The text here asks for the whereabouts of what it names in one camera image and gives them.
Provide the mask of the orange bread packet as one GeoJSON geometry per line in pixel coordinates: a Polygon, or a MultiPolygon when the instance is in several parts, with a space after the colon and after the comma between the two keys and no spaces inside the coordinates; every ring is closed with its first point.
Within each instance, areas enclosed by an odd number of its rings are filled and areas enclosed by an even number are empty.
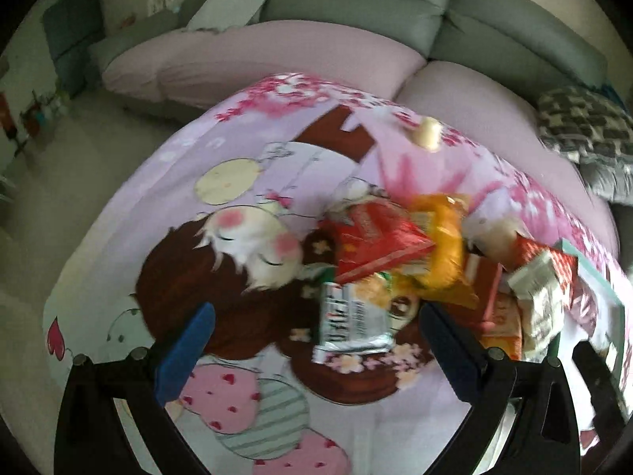
{"type": "Polygon", "coordinates": [[[410,218],[433,242],[434,249],[404,271],[413,279],[419,298],[453,304],[469,311],[479,305],[472,283],[464,274],[466,249],[461,234],[470,198],[464,194],[425,194],[413,198],[410,218]]]}

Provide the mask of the small red box snack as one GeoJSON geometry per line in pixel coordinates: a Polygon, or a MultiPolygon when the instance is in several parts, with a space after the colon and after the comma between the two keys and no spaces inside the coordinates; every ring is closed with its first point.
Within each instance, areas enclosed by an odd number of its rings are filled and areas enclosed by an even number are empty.
{"type": "Polygon", "coordinates": [[[460,322],[480,336],[492,330],[495,325],[493,310],[502,272],[501,264],[485,256],[469,253],[464,261],[460,322]]]}

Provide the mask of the white printed snack packet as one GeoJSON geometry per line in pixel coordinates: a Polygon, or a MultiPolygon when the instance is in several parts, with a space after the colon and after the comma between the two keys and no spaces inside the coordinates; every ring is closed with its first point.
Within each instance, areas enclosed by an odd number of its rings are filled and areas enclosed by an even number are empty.
{"type": "Polygon", "coordinates": [[[523,356],[541,355],[560,333],[564,323],[563,293],[548,252],[535,257],[508,277],[517,299],[523,328],[523,356]]]}

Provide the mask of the green white cracker packet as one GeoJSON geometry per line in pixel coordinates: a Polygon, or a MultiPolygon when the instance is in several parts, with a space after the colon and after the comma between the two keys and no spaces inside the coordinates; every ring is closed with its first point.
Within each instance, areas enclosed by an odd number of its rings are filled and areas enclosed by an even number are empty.
{"type": "Polygon", "coordinates": [[[389,352],[397,332],[416,318],[419,296],[387,272],[339,283],[333,268],[327,268],[318,276],[318,307],[312,361],[322,365],[335,355],[389,352]]]}

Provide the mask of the round white bun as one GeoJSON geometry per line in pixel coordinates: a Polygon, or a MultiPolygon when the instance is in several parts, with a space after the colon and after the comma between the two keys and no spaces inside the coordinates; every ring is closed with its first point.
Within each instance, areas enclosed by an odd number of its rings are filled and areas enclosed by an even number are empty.
{"type": "Polygon", "coordinates": [[[505,267],[514,260],[514,243],[518,235],[532,239],[527,226],[516,216],[502,218],[469,217],[464,220],[462,234],[484,256],[505,267]]]}

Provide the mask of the red nice kiss packet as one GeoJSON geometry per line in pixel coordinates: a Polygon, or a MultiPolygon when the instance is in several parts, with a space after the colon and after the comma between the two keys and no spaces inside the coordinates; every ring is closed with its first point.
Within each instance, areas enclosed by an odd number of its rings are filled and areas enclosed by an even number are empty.
{"type": "Polygon", "coordinates": [[[388,198],[368,196],[330,209],[320,227],[334,238],[339,284],[419,260],[436,247],[408,211],[388,198]]]}

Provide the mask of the small cream jelly cup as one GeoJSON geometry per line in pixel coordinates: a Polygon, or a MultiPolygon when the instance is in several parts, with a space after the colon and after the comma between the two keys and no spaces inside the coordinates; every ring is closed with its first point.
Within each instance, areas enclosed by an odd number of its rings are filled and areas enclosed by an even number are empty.
{"type": "Polygon", "coordinates": [[[410,132],[413,144],[431,152],[438,151],[442,142],[443,125],[436,118],[424,117],[410,132]]]}

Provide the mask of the orange cream cracker packet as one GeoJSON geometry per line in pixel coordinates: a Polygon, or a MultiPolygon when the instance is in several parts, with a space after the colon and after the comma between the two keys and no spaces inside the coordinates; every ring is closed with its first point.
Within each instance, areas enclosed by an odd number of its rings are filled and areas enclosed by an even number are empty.
{"type": "Polygon", "coordinates": [[[508,357],[523,357],[523,328],[516,299],[505,293],[497,293],[493,304],[493,326],[479,338],[484,348],[501,348],[508,357]]]}

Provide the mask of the large red patterned snack pack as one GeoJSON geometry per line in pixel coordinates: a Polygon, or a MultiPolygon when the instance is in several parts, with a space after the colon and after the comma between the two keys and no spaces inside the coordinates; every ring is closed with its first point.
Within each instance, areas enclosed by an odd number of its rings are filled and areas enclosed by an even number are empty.
{"type": "Polygon", "coordinates": [[[563,293],[567,295],[567,300],[564,301],[563,304],[564,309],[570,310],[573,302],[574,284],[577,279],[577,257],[520,234],[516,234],[513,248],[513,261],[515,268],[527,265],[527,263],[530,263],[531,260],[543,252],[549,253],[552,258],[553,269],[555,269],[561,289],[563,289],[563,293]]]}

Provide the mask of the teal shallow cardboard tray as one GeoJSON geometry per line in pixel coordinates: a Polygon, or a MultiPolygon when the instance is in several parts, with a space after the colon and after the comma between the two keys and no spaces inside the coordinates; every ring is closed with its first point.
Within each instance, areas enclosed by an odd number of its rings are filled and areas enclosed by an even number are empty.
{"type": "Polygon", "coordinates": [[[625,310],[612,284],[594,267],[575,245],[568,239],[559,239],[555,248],[563,253],[577,257],[577,275],[594,295],[593,301],[597,307],[595,312],[595,326],[590,335],[591,344],[599,351],[604,352],[610,346],[615,348],[615,354],[607,353],[607,366],[612,371],[615,380],[622,382],[625,360],[625,310]]]}

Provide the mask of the pink cartoon printed blanket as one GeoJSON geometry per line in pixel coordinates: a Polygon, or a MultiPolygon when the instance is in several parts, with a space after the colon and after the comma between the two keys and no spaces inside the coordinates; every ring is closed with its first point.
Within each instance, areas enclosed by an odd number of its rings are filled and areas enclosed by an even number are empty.
{"type": "MultiPolygon", "coordinates": [[[[562,330],[541,355],[483,348],[479,399],[460,401],[419,326],[387,353],[312,361],[318,276],[336,275],[326,212],[368,196],[408,210],[464,194],[467,216],[516,216],[532,239],[568,239],[625,310],[621,395],[632,395],[632,286],[552,192],[443,125],[371,93],[282,73],[190,122],[118,190],[51,293],[43,329],[63,390],[58,474],[551,474],[578,469],[597,439],[573,363],[595,326],[578,278],[562,330]],[[180,396],[154,396],[159,347],[204,302],[216,328],[180,396]]],[[[387,272],[416,291],[406,263],[387,272]]],[[[455,323],[460,307],[442,304],[455,323]]]]}

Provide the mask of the grey cushion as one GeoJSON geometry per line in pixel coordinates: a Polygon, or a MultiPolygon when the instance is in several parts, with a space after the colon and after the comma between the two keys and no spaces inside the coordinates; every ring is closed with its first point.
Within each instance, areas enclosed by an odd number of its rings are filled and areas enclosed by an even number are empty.
{"type": "Polygon", "coordinates": [[[633,206],[632,168],[588,163],[579,165],[585,186],[610,203],[633,206]]]}

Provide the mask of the black white patterned pillow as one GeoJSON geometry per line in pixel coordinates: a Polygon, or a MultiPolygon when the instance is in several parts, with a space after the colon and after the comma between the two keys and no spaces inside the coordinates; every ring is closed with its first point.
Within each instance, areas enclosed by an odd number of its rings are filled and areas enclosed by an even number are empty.
{"type": "Polygon", "coordinates": [[[632,166],[632,116],[617,103],[582,87],[538,98],[538,138],[575,164],[632,166]]]}

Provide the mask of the pale pillow on sofa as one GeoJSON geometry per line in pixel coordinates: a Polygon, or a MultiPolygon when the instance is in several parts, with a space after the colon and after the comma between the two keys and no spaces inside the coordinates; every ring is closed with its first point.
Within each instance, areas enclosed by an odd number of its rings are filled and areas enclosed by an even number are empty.
{"type": "Polygon", "coordinates": [[[206,0],[191,17],[188,31],[225,32],[247,26],[266,0],[206,0]]]}

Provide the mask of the grey sofa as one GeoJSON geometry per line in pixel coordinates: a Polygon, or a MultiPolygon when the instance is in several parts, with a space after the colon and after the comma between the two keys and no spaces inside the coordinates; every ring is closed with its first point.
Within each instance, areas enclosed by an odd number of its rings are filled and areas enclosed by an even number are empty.
{"type": "MultiPolygon", "coordinates": [[[[184,0],[93,45],[105,70],[134,46],[182,29],[208,0],[184,0]]],[[[529,101],[574,85],[600,90],[606,58],[531,0],[262,0],[251,21],[318,21],[363,29],[404,44],[427,60],[458,63],[529,101]]]]}

